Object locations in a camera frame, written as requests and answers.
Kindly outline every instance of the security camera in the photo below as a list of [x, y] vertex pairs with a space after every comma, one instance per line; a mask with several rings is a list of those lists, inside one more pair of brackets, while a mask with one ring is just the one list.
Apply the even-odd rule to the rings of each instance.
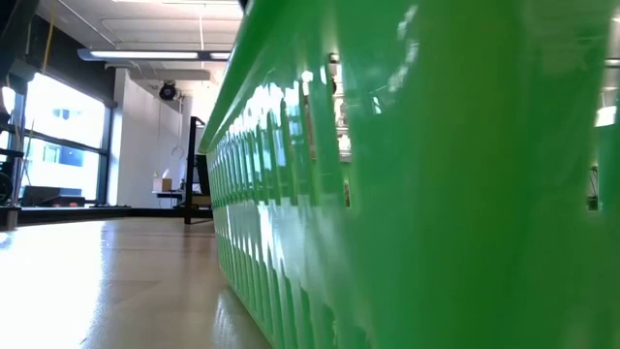
[[165, 81], [162, 89], [159, 90], [159, 97], [164, 101], [175, 101], [178, 99], [180, 93], [179, 90], [174, 87], [176, 82]]

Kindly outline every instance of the wooden floor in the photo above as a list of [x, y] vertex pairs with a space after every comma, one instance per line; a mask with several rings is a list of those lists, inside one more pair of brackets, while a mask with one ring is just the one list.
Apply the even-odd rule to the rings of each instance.
[[269, 348], [216, 253], [179, 218], [0, 234], [0, 348]]

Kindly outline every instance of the box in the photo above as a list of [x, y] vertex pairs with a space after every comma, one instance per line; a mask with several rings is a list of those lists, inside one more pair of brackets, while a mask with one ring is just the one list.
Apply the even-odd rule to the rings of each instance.
[[153, 178], [154, 192], [172, 191], [172, 179], [170, 178]]

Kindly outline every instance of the exposed pipe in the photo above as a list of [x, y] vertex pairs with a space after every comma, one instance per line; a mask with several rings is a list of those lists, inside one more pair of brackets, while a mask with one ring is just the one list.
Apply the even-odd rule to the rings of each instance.
[[100, 37], [102, 37], [105, 41], [107, 41], [110, 45], [112, 45], [113, 48], [116, 48], [116, 44], [108, 39], [107, 36], [105, 36], [104, 34], [102, 34], [102, 32], [100, 32], [97, 28], [95, 28], [92, 24], [90, 24], [90, 22], [88, 22], [88, 20], [84, 19], [84, 17], [80, 16], [76, 10], [72, 9], [71, 7], [69, 7], [69, 5], [67, 5], [63, 0], [58, 0], [58, 3], [62, 6], [65, 7], [65, 9], [69, 10], [69, 12], [71, 12], [72, 14], [74, 14], [79, 20], [81, 20], [84, 24], [88, 25], [88, 27], [90, 29], [92, 29], [95, 33], [99, 34]]

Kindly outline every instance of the white wall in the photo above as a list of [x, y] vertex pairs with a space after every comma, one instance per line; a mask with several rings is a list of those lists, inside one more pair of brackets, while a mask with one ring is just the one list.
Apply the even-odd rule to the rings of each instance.
[[[186, 140], [180, 140], [182, 118], [158, 98], [117, 70], [109, 166], [108, 201], [111, 205], [159, 208], [152, 193], [153, 174], [170, 170], [178, 188], [186, 164]], [[161, 202], [168, 207], [170, 203]]]

